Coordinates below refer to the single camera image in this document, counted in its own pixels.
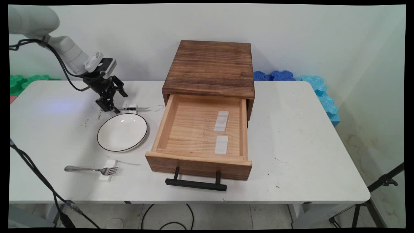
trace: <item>white plate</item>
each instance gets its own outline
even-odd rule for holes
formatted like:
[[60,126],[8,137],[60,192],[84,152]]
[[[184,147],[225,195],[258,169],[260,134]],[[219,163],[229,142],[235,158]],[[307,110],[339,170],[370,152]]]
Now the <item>white plate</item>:
[[99,145],[120,152],[136,147],[147,134],[147,122],[140,115],[125,113],[107,120],[98,131]]

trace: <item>wooden box top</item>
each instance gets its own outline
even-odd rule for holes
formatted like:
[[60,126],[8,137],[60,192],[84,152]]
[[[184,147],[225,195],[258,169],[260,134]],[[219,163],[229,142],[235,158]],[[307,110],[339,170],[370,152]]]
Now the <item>wooden box top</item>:
[[250,44],[182,40],[162,92],[254,99]]

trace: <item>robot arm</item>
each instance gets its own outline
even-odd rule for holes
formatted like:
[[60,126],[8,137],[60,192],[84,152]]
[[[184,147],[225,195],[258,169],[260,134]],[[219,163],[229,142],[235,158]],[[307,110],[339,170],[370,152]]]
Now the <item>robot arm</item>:
[[46,39],[75,74],[86,72],[84,63],[89,57],[71,38],[49,36],[49,33],[56,30],[60,24],[58,15],[51,8],[32,5],[7,7],[10,34],[23,34],[29,39]]
[[59,27],[60,21],[58,15],[47,6],[8,5],[7,7],[9,34],[23,34],[29,39],[38,39],[49,44],[56,50],[65,65],[100,95],[96,103],[101,109],[105,112],[114,110],[115,113],[119,113],[113,105],[113,96],[116,91],[119,91],[123,97],[128,95],[123,89],[123,83],[116,76],[110,76],[116,66],[115,59],[103,58],[100,52],[89,57],[71,38],[50,36],[49,33]]

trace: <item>white wall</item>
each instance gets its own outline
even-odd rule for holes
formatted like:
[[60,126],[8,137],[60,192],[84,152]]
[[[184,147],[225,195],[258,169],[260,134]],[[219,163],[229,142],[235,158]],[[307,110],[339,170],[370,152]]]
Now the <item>white wall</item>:
[[[405,18],[339,108],[336,130],[367,185],[404,162],[404,50]],[[404,228],[404,172],[394,179],[397,187],[381,187],[371,197],[389,227]]]
[[[252,44],[253,69],[319,75],[340,105],[399,22],[401,7],[274,4],[52,6],[52,36],[68,35],[85,52],[117,59],[122,80],[164,80],[182,39]],[[10,35],[10,44],[23,36]],[[11,74],[64,78],[37,45],[10,53]]]
[[[51,8],[60,18],[60,27],[51,35],[70,36],[88,54],[98,50],[116,58],[118,65],[113,74],[122,80],[164,80],[182,39],[251,43],[254,71],[289,70],[295,77],[319,75],[325,79],[327,92],[335,99],[342,118],[337,131],[356,164],[358,151],[347,145],[347,136],[360,138],[364,145],[377,140],[381,151],[369,150],[360,157],[367,160],[359,167],[367,184],[401,160],[402,145],[395,138],[402,137],[402,123],[386,119],[401,119],[403,111],[382,112],[377,101],[385,101],[383,105],[393,110],[403,106],[400,88],[404,77],[401,45],[405,42],[405,5],[137,4]],[[22,38],[9,35],[10,44]],[[10,52],[10,74],[49,74],[64,79],[53,55],[37,45]],[[388,198],[388,210],[394,206],[399,215],[396,220],[381,210],[392,226],[397,222],[403,226],[404,205],[396,204],[404,192],[400,185],[384,191],[384,205]]]

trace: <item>open drawer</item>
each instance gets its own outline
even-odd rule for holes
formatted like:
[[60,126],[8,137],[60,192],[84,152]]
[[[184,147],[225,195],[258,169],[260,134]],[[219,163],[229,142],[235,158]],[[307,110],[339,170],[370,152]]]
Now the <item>open drawer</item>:
[[[215,154],[219,111],[229,111],[227,154]],[[154,172],[247,180],[252,168],[247,150],[246,100],[170,95],[147,161]]]

